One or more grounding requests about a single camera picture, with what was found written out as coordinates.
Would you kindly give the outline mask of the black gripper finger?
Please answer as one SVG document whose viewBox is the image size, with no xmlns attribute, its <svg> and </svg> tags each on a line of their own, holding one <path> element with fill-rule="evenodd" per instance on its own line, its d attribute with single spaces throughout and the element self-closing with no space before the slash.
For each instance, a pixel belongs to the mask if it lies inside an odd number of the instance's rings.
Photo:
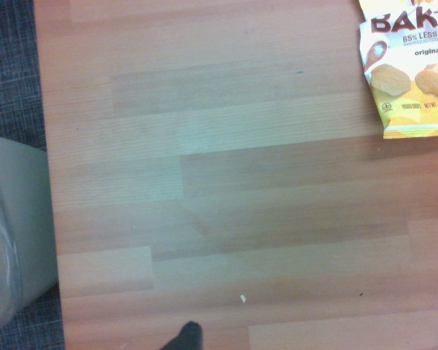
<svg viewBox="0 0 438 350">
<path fill-rule="evenodd" d="M 176 337 L 165 344 L 161 350 L 202 350 L 203 329 L 194 321 L 184 324 Z"/>
</svg>

